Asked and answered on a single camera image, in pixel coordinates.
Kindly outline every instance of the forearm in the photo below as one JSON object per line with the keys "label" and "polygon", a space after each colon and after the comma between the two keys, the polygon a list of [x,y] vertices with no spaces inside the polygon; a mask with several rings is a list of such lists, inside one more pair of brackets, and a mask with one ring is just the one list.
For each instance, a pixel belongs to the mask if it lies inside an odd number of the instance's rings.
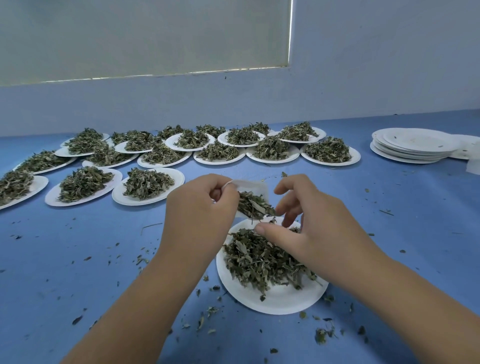
{"label": "forearm", "polygon": [[388,257],[351,292],[406,341],[423,363],[480,363],[480,317]]}
{"label": "forearm", "polygon": [[62,363],[155,363],[199,274],[157,255]]}

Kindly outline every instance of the blue table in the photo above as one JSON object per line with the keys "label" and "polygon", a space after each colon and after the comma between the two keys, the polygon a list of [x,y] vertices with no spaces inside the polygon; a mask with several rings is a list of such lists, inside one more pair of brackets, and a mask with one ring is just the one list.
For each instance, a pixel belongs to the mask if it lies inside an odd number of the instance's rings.
{"label": "blue table", "polygon": [[[270,191],[281,172],[306,173],[320,190],[342,199],[389,256],[480,314],[480,176],[466,173],[466,162],[461,160],[409,165],[381,158],[369,149],[371,133],[377,129],[423,127],[480,135],[479,121],[480,112],[473,110],[314,122],[313,126],[343,137],[360,151],[361,161],[344,168],[319,166],[302,157],[285,165],[267,166],[244,158],[218,167],[190,158],[175,168],[186,181],[209,172],[265,179]],[[272,125],[275,130],[283,126]],[[0,139],[0,172],[33,152],[56,149],[69,136]],[[44,203],[49,189],[80,165],[76,161],[46,174],[45,190],[0,211],[0,363],[57,363],[138,275],[137,255],[148,256],[147,249],[153,254],[158,247],[162,225],[142,234],[141,230],[163,222],[165,201],[126,207],[108,194],[69,208]],[[132,162],[118,169],[126,176],[134,166]],[[276,203],[279,197],[271,194],[271,200]],[[389,209],[394,216],[380,209]],[[214,262],[207,274],[210,280],[198,284],[200,297],[192,292],[180,311],[160,363],[263,363],[264,358],[289,364],[416,362],[396,333],[336,287],[330,285],[327,291],[335,302],[319,301],[301,320],[298,314],[251,311],[228,294],[218,302],[218,293],[208,289],[219,284]],[[354,312],[349,313],[352,302]],[[221,310],[196,332],[200,312],[209,306]],[[73,326],[80,315],[82,320]],[[344,336],[338,333],[338,339],[317,345],[315,329],[327,323],[315,321],[312,315],[332,318],[337,333],[344,329]],[[181,320],[193,329],[181,330]],[[366,328],[368,343],[357,335],[360,325]],[[210,328],[216,333],[208,335]],[[278,353],[271,354],[271,348]]]}

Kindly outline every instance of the person's left hand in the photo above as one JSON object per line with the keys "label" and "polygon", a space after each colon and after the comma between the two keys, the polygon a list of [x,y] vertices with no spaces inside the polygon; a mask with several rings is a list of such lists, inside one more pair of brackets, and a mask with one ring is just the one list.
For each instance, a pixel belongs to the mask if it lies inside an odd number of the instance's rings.
{"label": "person's left hand", "polygon": [[202,274],[227,237],[238,208],[239,194],[231,178],[198,177],[171,192],[158,255]]}

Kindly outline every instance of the person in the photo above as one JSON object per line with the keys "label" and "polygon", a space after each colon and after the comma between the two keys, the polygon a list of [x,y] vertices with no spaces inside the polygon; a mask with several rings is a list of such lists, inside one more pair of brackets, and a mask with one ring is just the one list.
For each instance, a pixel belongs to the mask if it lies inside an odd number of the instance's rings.
{"label": "person", "polygon": [[[235,217],[235,187],[221,192],[228,181],[209,174],[168,195],[158,253],[63,364],[156,362]],[[480,317],[385,255],[340,200],[305,175],[282,178],[274,192],[286,193],[276,206],[283,226],[260,223],[257,233],[372,309],[421,362],[480,363]],[[296,234],[286,228],[299,215]]]}

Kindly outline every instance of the stack of plates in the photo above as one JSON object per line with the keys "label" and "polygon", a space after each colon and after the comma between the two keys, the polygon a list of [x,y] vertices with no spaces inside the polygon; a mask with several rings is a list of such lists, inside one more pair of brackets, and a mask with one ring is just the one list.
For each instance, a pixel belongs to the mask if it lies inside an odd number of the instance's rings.
{"label": "stack of plates", "polygon": [[380,129],[372,138],[370,149],[373,152],[405,163],[435,163],[461,147],[453,135],[429,129]]}

